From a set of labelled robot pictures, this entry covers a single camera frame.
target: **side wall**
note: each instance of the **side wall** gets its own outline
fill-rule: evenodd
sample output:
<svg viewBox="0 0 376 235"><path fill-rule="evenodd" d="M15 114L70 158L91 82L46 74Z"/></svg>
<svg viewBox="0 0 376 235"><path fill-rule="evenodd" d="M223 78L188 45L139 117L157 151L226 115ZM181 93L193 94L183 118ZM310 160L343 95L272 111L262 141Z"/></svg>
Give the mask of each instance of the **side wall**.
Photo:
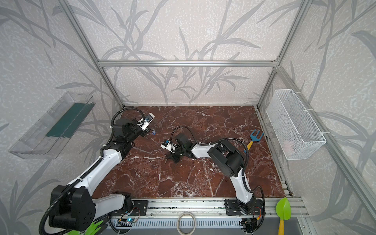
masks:
<svg viewBox="0 0 376 235"><path fill-rule="evenodd" d="M313 2L282 66L351 162L376 192L376 2ZM307 160L286 161L261 112L295 196L304 199L318 234L376 234L376 225L325 147Z"/></svg>
<svg viewBox="0 0 376 235"><path fill-rule="evenodd" d="M300 0L69 0L101 60L274 60ZM124 103L256 104L271 68L113 67Z"/></svg>
<svg viewBox="0 0 376 235"><path fill-rule="evenodd" d="M0 1L0 234L38 234L51 190L98 156L118 109L55 1ZM9 148L61 96L92 94L94 106L55 160L21 159Z"/></svg>

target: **transparent plastic container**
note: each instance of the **transparent plastic container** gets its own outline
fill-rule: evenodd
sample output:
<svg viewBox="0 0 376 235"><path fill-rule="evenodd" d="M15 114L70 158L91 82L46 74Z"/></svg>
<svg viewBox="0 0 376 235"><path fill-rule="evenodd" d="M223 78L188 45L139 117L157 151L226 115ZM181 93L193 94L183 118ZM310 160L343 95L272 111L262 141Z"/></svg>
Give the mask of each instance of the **transparent plastic container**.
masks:
<svg viewBox="0 0 376 235"><path fill-rule="evenodd" d="M293 90L275 90L266 113L287 160L307 159L326 143Z"/></svg>
<svg viewBox="0 0 376 235"><path fill-rule="evenodd" d="M56 159L95 103L91 95L67 92L9 152L23 159Z"/></svg>

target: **black mounting plate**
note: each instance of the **black mounting plate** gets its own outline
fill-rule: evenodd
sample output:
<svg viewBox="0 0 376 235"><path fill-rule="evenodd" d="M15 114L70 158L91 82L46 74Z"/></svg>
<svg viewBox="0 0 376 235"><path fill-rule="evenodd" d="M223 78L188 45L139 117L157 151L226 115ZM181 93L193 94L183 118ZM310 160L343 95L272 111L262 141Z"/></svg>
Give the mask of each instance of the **black mounting plate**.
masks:
<svg viewBox="0 0 376 235"><path fill-rule="evenodd" d="M147 200L132 200L134 204L134 208L132 213L130 213L128 216L145 216L147 211ZM126 213L125 210L117 210L112 211L111 216L121 216Z"/></svg>
<svg viewBox="0 0 376 235"><path fill-rule="evenodd" d="M240 211L239 204L236 200L226 199L224 200L224 206L226 207L226 215L244 215ZM262 200L257 199L253 208L255 215L260 215L260 210L257 207L261 208L263 215L265 215L265 210L263 210L262 206Z"/></svg>

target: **white mesh basket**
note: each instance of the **white mesh basket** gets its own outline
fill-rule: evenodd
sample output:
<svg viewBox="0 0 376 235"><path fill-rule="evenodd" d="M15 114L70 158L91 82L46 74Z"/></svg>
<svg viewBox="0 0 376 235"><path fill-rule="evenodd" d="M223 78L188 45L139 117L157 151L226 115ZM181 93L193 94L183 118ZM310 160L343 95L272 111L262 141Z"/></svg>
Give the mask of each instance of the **white mesh basket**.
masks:
<svg viewBox="0 0 376 235"><path fill-rule="evenodd" d="M293 90L275 90L266 113L287 160L307 159L326 143Z"/></svg>

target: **blue object on table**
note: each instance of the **blue object on table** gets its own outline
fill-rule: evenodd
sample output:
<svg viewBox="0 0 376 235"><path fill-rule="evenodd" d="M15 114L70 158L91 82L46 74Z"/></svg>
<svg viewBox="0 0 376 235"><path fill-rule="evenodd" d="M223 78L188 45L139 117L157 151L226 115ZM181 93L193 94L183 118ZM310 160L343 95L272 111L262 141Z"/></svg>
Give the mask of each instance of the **blue object on table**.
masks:
<svg viewBox="0 0 376 235"><path fill-rule="evenodd" d="M260 131L257 132L256 135L253 135L253 133L256 131L256 129L250 134L250 137L252 139L253 142L258 142L261 140L261 138L264 136L264 133L262 133L262 135L260 136L260 138L257 138L258 134L260 133Z"/></svg>

